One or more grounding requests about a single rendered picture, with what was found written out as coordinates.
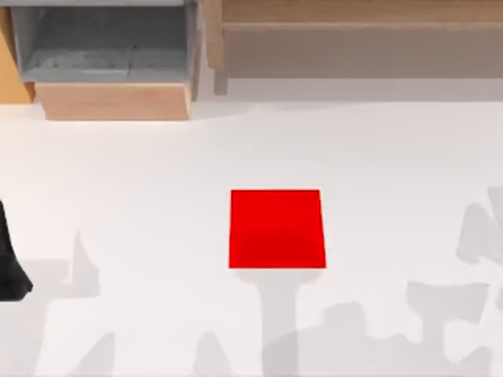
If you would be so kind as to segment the red square block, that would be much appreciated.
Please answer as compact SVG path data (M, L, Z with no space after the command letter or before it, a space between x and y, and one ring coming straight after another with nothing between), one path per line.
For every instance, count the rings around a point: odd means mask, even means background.
M231 269L324 269L325 234L317 189L233 189Z

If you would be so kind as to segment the pale wooden drawer front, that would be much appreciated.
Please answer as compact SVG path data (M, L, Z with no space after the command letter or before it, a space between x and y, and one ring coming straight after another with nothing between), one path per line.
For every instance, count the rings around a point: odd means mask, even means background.
M169 82L37 82L49 120L187 120L192 86Z

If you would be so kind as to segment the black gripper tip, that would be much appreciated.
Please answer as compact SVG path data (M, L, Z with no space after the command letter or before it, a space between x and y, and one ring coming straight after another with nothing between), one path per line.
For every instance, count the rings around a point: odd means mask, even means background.
M0 200L0 302L19 302L33 289L10 239L5 208Z

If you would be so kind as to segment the wooden cupboard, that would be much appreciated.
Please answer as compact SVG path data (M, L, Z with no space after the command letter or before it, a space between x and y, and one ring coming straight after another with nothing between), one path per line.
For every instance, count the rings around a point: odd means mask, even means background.
M34 99L34 84L19 78L10 9L0 6L0 104L31 104Z

